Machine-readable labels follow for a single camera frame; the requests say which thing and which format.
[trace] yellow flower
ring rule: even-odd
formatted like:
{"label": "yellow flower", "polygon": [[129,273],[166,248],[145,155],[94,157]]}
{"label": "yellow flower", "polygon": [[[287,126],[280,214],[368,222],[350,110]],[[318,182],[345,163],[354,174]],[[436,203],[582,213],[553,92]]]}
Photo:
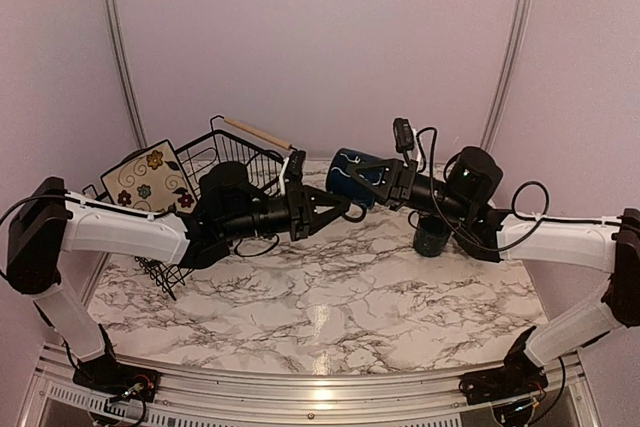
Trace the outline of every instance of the yellow flower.
{"label": "yellow flower", "polygon": [[153,170],[156,170],[158,167],[160,167],[162,165],[162,152],[154,150],[149,155],[147,155],[147,164]]}

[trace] wooden handle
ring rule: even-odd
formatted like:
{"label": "wooden handle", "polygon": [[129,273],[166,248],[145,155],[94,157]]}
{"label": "wooden handle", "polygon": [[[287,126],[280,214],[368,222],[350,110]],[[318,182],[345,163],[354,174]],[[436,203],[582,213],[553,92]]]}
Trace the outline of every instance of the wooden handle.
{"label": "wooden handle", "polygon": [[248,134],[255,135],[256,137],[265,140],[277,147],[280,147],[284,150],[293,149],[293,145],[291,142],[287,142],[286,140],[279,139],[278,137],[274,137],[271,134],[267,134],[261,130],[256,129],[255,127],[251,127],[250,125],[244,124],[239,120],[230,119],[229,117],[224,118],[225,123],[229,125],[233,125],[236,129],[244,130]]}

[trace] gray marble vein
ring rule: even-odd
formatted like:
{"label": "gray marble vein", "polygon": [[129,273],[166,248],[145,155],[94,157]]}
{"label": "gray marble vein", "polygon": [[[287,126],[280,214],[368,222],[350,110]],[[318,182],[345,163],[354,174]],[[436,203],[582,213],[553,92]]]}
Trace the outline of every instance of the gray marble vein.
{"label": "gray marble vein", "polygon": [[[322,187],[326,163],[308,162]],[[520,262],[469,258],[455,242],[419,256],[406,211],[376,207],[270,254],[231,256],[163,294],[113,256],[90,313],[116,351],[176,364],[270,373],[411,372],[498,360],[546,322]],[[264,241],[245,242],[245,253]]]}

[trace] wall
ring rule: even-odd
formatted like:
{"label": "wall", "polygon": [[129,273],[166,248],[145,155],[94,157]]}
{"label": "wall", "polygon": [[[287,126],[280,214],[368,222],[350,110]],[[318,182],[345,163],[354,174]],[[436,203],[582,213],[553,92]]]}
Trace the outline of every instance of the wall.
{"label": "wall", "polygon": [[[0,0],[0,212],[49,175],[80,189],[135,148],[101,0]],[[3,260],[6,229],[0,235]],[[93,255],[69,255],[80,289]],[[0,419],[14,425],[50,333],[0,282]]]}
{"label": "wall", "polygon": [[[505,202],[543,181],[555,215],[617,215],[640,207],[640,0],[533,0],[493,153]],[[525,205],[539,210],[533,201]],[[604,280],[586,269],[529,266],[555,316]],[[619,330],[583,355],[602,425],[640,413],[640,329]]]}
{"label": "wall", "polygon": [[391,123],[478,143],[515,0],[119,0],[149,141],[186,142],[218,113],[315,157],[391,155]]}

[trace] flower pattern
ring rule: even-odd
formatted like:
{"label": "flower pattern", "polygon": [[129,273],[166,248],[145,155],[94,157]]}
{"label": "flower pattern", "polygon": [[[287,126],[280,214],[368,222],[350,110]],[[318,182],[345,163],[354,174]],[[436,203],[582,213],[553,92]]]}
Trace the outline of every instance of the flower pattern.
{"label": "flower pattern", "polygon": [[118,194],[118,203],[123,206],[127,206],[131,204],[131,194],[126,190],[123,190]]}
{"label": "flower pattern", "polygon": [[140,196],[140,198],[146,199],[151,195],[151,187],[147,184],[142,184],[140,187],[138,187],[138,195]]}
{"label": "flower pattern", "polygon": [[180,207],[182,207],[183,209],[187,209],[191,207],[194,200],[191,194],[185,193],[178,197],[178,202],[180,202]]}
{"label": "flower pattern", "polygon": [[162,152],[160,152],[159,150],[154,150],[149,155],[147,155],[147,165],[153,170],[156,170],[163,164],[162,155]]}

